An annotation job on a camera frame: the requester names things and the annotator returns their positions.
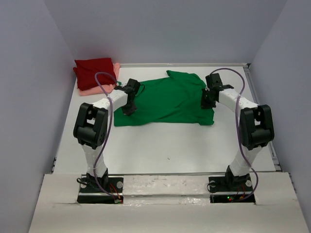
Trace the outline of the folded pink t-shirt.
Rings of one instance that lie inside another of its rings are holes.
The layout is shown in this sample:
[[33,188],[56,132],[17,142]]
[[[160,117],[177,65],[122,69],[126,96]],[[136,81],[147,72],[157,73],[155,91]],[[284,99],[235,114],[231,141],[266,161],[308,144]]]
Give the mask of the folded pink t-shirt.
[[[115,76],[116,76],[116,80],[118,81],[118,78],[119,78],[119,72],[120,72],[120,63],[115,63],[113,64],[113,68],[114,68],[114,73],[115,73]],[[102,85],[102,88],[105,90],[106,93],[111,93],[114,89],[114,87],[116,86],[116,84],[104,84]],[[96,94],[103,94],[103,91],[102,89],[97,86],[97,87],[93,87],[91,89],[88,89],[88,90],[79,90],[79,95],[80,96],[91,96],[91,95],[96,95]]]

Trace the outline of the green t-shirt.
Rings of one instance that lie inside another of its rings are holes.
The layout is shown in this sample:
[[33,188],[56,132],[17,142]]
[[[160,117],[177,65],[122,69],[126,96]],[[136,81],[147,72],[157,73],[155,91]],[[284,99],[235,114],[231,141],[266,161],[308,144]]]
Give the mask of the green t-shirt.
[[130,116],[114,112],[114,126],[141,126],[149,123],[188,123],[210,126],[214,111],[201,108],[206,84],[197,74],[167,70],[167,77],[143,81],[135,98],[137,110]]

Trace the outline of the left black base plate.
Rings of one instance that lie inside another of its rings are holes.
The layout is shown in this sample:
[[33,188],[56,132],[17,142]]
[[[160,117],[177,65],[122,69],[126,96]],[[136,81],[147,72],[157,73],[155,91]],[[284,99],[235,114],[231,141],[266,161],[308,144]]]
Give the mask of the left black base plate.
[[88,180],[86,175],[76,181],[79,184],[77,202],[80,204],[123,204],[124,177],[110,176],[105,191],[95,181]]

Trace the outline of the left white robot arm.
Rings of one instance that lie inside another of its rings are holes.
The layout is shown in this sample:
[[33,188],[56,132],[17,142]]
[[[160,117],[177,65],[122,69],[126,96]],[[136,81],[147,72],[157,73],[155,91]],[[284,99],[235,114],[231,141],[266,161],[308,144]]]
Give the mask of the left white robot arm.
[[129,79],[126,85],[117,85],[111,93],[94,103],[80,105],[73,136],[86,156],[87,172],[85,185],[102,192],[107,188],[108,169],[103,159],[103,149],[107,144],[114,112],[121,109],[126,116],[136,110],[135,98],[140,89],[140,82]]

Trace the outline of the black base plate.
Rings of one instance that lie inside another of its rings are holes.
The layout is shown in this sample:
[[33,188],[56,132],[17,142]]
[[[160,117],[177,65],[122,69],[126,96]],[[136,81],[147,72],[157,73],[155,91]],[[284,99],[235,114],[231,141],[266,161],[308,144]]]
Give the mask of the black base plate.
[[225,180],[225,176],[211,176],[208,178],[207,190],[210,193],[210,203],[256,203],[250,175],[233,185]]
[[76,181],[79,184],[77,202],[80,204],[123,204],[124,177],[110,176],[105,191],[95,181],[88,180],[86,175]]

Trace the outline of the folded dark red t-shirt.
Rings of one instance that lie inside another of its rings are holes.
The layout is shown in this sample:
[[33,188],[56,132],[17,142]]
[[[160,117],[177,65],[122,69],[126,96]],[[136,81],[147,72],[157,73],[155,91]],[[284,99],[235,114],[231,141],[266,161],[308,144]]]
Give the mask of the folded dark red t-shirt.
[[97,75],[97,79],[101,85],[110,85],[116,83],[117,78],[114,72],[114,66],[111,58],[106,57],[74,61],[76,67],[73,68],[73,71],[77,77],[77,87],[81,91],[89,90],[98,86],[95,80],[95,74],[98,72],[109,74]]

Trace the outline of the white front cover board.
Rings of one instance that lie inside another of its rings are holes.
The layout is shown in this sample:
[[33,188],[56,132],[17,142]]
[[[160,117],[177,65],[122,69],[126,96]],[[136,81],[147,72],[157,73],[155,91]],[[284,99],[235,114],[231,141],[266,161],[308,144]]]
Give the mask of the white front cover board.
[[306,233],[287,173],[262,173],[253,203],[211,203],[207,176],[124,177],[123,204],[80,204],[76,175],[46,175],[32,233]]

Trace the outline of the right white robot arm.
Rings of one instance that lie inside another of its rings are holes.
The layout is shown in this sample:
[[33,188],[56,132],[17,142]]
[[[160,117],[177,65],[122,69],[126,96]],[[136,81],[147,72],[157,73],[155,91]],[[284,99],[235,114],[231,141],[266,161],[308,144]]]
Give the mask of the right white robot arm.
[[212,109],[220,103],[235,114],[239,151],[225,175],[215,181],[215,187],[235,190],[249,180],[256,156],[275,137],[272,111],[268,105],[256,104],[244,98],[242,91],[237,92],[233,86],[223,84],[218,73],[206,76],[206,82],[201,108]]

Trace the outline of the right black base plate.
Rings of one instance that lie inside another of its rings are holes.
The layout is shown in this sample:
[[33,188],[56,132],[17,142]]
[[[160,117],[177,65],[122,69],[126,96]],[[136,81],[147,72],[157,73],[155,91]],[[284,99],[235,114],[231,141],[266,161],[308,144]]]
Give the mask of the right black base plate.
[[211,176],[208,178],[207,190],[210,193],[210,203],[256,203],[250,175],[233,185],[225,180],[225,176]]

